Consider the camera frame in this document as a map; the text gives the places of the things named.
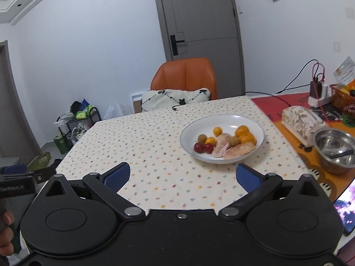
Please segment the person's left hand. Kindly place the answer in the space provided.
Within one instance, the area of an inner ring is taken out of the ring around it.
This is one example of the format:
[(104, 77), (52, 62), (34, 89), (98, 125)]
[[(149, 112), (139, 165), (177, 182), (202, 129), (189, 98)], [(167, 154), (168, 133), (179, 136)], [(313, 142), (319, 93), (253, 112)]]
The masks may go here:
[(12, 244), (13, 230), (10, 226), (14, 223), (14, 215), (10, 211), (6, 211), (2, 217), (5, 228), (1, 231), (1, 242), (0, 242), (0, 253), (1, 256), (11, 256), (14, 252), (14, 247)]

